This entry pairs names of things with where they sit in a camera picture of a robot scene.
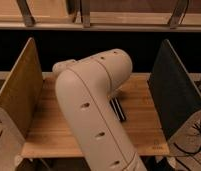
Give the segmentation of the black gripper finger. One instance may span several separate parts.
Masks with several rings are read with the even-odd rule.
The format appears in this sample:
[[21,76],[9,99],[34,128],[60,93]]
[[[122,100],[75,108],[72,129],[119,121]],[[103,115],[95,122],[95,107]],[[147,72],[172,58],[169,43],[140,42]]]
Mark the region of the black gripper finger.
[[122,106],[117,98],[112,98],[110,100],[110,105],[113,108],[113,111],[115,112],[118,120],[120,122],[125,122],[126,121],[126,116],[123,112]]

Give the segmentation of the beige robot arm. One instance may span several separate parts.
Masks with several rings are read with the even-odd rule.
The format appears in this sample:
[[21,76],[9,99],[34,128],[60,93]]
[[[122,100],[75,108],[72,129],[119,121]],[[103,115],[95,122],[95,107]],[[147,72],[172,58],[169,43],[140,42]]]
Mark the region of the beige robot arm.
[[147,171],[110,106],[132,73],[130,56],[112,49],[53,65],[55,93],[91,171]]

